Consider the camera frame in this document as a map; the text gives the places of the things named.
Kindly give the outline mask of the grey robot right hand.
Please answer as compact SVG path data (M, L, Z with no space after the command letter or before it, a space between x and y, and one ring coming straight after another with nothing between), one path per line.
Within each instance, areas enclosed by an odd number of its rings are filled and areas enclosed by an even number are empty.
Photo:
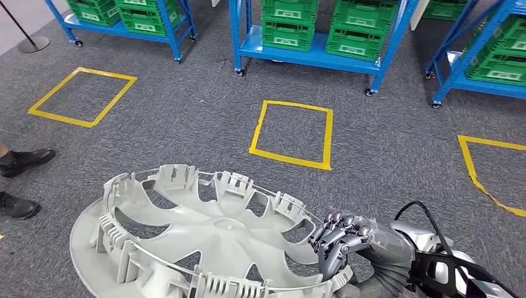
M318 255L323 281L347 266L356 253L369 260L373 274L362 282L347 283L334 297L399 297L409 284L415 249L400 233L373 218L349 211L331 211L308 237Z

